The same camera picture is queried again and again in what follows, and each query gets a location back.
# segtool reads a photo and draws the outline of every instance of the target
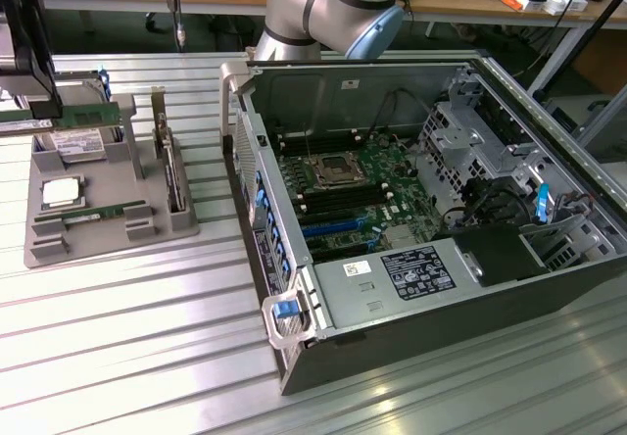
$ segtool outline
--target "orange object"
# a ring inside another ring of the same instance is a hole
[[[508,7],[511,7],[514,11],[520,11],[522,9],[522,4],[516,0],[501,0],[501,2]]]

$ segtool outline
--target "barcode sticker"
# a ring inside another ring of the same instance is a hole
[[[344,264],[346,276],[362,275],[372,272],[368,261],[353,262],[352,264]]]

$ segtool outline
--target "metal handle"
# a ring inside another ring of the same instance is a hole
[[[297,334],[281,335],[276,328],[276,319],[272,308],[281,301],[296,300],[298,291],[295,288],[281,293],[280,295],[268,296],[262,303],[262,314],[264,315],[265,329],[267,330],[267,337],[270,345],[276,350],[283,350],[289,347],[297,345],[299,342],[304,342],[315,337],[314,326],[310,323],[309,327]]]

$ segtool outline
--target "cpu socket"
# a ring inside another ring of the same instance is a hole
[[[366,182],[360,164],[351,153],[311,156],[310,162],[320,187]]]

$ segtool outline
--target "workbench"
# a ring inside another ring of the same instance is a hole
[[[60,71],[103,65],[114,93],[135,94],[139,138],[153,125],[151,87],[166,88],[198,236],[28,270],[30,138],[0,139],[3,435],[590,435],[624,427],[627,278],[557,314],[281,397],[219,148],[218,68],[237,58],[244,55],[55,60]]]

